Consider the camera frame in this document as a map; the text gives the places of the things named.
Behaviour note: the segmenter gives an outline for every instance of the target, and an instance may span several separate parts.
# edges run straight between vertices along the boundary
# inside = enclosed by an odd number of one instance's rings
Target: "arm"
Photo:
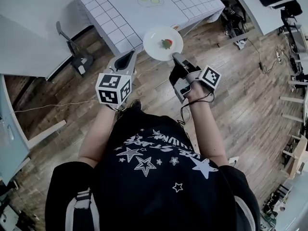
[[[80,147],[78,161],[95,167],[101,160],[113,127],[115,111],[103,105]]]
[[[191,103],[206,95],[202,86],[196,81],[187,98]],[[229,165],[223,140],[213,118],[210,106],[206,102],[196,102],[190,105],[200,154],[215,162],[218,166]]]

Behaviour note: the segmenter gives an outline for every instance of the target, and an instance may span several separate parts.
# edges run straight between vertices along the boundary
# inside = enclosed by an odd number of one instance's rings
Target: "white star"
[[[171,157],[170,163],[172,163],[173,166],[175,166],[175,164],[178,164],[179,163],[178,157]]]
[[[175,183],[175,186],[172,189],[174,189],[176,192],[181,191],[181,190],[183,190],[182,185],[183,185],[183,183],[181,183],[181,184]]]
[[[201,173],[204,175],[206,179],[208,179],[208,174],[209,172],[216,172],[218,171],[217,168],[213,168],[210,166],[210,160],[209,159],[204,159],[202,162],[199,160],[190,157],[190,159],[196,164],[196,167],[193,167],[193,170],[200,170]]]
[[[160,135],[160,132],[158,131],[158,132],[156,132],[154,129],[153,129],[153,135]]]
[[[139,164],[134,168],[134,170],[141,169],[144,173],[144,175],[147,177],[150,169],[156,169],[156,167],[151,163],[151,157],[143,160],[140,157],[137,157],[137,160]]]
[[[122,152],[122,153],[119,153],[117,154],[117,156],[122,156],[122,155],[126,155],[127,156],[127,161],[130,162],[131,159],[135,156],[135,155],[140,155],[142,156],[143,154],[137,152],[139,149],[136,149],[136,150],[131,150],[129,149],[128,147],[126,147],[126,151],[125,152]]]

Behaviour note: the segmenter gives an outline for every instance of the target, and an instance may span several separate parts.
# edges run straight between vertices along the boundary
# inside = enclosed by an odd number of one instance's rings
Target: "power strip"
[[[229,158],[229,164],[236,163],[239,160],[239,156],[234,156]]]
[[[281,59],[280,54],[279,54],[278,51],[276,51],[276,58],[277,58],[278,62],[281,64],[282,59]]]

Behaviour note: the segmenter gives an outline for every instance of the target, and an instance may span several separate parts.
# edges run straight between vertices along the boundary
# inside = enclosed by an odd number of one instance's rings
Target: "white grid tablecloth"
[[[140,16],[140,23],[138,23],[136,18],[131,18],[135,13],[138,13],[135,5],[137,1],[129,1],[125,5],[132,7],[131,14],[125,12],[116,0],[77,1],[84,24],[86,26],[94,25],[115,55],[132,49],[141,52],[143,50],[142,38],[145,32],[151,28],[150,25],[154,24],[153,17],[155,17],[155,23],[177,26],[177,30],[181,30],[205,18],[208,22],[217,20],[224,8],[220,0],[156,0],[159,1],[157,7],[148,9],[146,2],[138,0],[141,4],[138,11],[144,13],[143,16]],[[162,11],[161,16],[157,16],[158,11]],[[149,15],[149,20],[152,19],[148,24],[143,18],[145,15]]]

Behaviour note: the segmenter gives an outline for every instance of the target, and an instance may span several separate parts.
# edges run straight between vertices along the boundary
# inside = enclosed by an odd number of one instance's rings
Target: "desk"
[[[155,26],[180,31],[205,18],[213,22],[224,5],[220,0],[77,0],[85,23],[95,26],[117,55],[143,50],[144,34]]]
[[[306,83],[306,85],[308,85],[308,82],[288,81],[289,84],[291,84],[290,82],[295,83],[295,84]],[[292,115],[290,116],[290,115],[286,115],[286,114],[282,114],[282,116],[285,117],[285,118],[294,120],[294,121],[302,122],[302,123],[304,123],[304,126],[306,126],[307,121],[308,121],[308,91],[306,91],[304,99],[289,98],[289,97],[280,97],[280,99],[285,100],[285,101],[303,104],[303,107],[304,107],[303,118],[295,117],[295,116],[292,116]]]
[[[306,159],[306,146],[307,146],[307,139],[302,135],[300,138],[292,136],[293,138],[296,138],[299,140],[296,148],[292,153],[283,151],[283,153],[291,156],[289,162],[285,166],[283,170],[281,170],[283,173],[285,173],[286,177],[288,179],[292,180],[295,177],[296,172],[298,171],[299,167],[302,165],[302,162]]]
[[[8,184],[11,178],[28,162],[29,150],[63,127],[63,120],[28,140],[14,113],[6,89],[4,75],[0,75],[0,179]]]
[[[259,32],[262,35],[266,35],[269,32],[283,26],[281,20],[280,9],[272,9],[270,7],[265,7],[260,2],[260,0],[238,0],[248,16],[250,17],[255,29],[249,31],[248,33],[239,35],[235,38],[231,38],[227,41],[219,43],[219,46],[236,42],[238,40],[247,38],[250,34]]]
[[[308,41],[306,40],[307,34],[302,25],[296,25],[297,29],[291,30],[294,37],[296,47],[299,51],[299,60],[295,60],[296,63],[301,63],[303,73],[308,74]]]

